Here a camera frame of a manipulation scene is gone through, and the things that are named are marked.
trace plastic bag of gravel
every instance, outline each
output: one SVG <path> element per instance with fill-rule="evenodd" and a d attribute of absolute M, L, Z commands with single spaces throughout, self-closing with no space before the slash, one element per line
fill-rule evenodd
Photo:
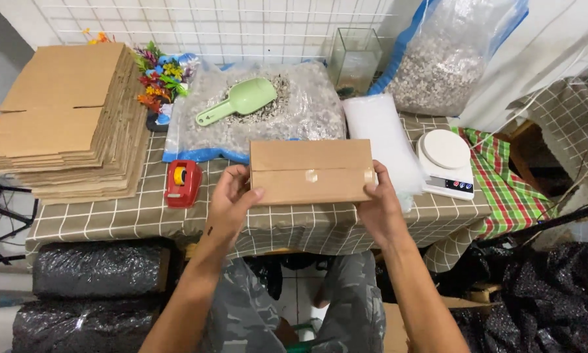
<path fill-rule="evenodd" d="M 488 62 L 528 13 L 528 0 L 423 0 L 368 94 L 391 93 L 401 111 L 460 115 Z"/>
<path fill-rule="evenodd" d="M 253 77 L 269 79 L 276 100 L 258 111 L 233 114 L 208 126 L 196 115 L 228 97 L 228 90 Z M 225 70 L 202 61 L 191 93 L 178 98 L 165 142 L 163 161 L 207 161 L 223 156 L 249 163 L 251 140 L 343 140 L 346 120 L 340 99 L 324 66 L 316 61 L 297 65 L 238 63 Z"/>

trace red tape dispenser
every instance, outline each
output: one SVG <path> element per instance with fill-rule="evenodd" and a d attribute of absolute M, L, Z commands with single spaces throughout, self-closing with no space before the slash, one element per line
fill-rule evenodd
<path fill-rule="evenodd" d="M 196 202 L 202 169 L 194 161 L 175 160 L 168 166 L 165 202 L 174 209 L 188 209 Z"/>

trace green plastic scoop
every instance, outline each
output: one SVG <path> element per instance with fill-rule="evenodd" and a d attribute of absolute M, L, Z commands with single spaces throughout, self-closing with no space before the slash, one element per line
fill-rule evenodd
<path fill-rule="evenodd" d="M 276 90 L 272 82 L 263 77 L 251 78 L 231 87 L 224 101 L 198 113 L 196 122 L 207 126 L 235 112 L 251 114 L 275 99 Z"/>

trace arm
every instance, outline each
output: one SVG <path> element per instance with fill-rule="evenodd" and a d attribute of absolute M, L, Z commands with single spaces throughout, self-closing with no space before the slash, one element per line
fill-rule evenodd
<path fill-rule="evenodd" d="M 229 166 L 215 186 L 205 231 L 172 297 L 143 342 L 140 353 L 179 353 L 196 349 L 211 308 L 222 263 L 235 244 L 246 212 L 263 190 L 244 193 L 249 170 Z"/>
<path fill-rule="evenodd" d="M 379 184 L 366 185 L 372 201 L 357 211 L 384 254 L 410 347 L 421 353 L 470 353 L 409 235 L 387 169 L 377 161 L 374 167 Z"/>

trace small glass aquarium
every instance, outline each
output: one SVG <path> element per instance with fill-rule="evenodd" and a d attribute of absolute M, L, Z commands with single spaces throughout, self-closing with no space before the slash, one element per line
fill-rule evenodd
<path fill-rule="evenodd" d="M 381 54 L 381 44 L 374 29 L 337 29 L 328 74 L 341 98 L 366 94 Z"/>

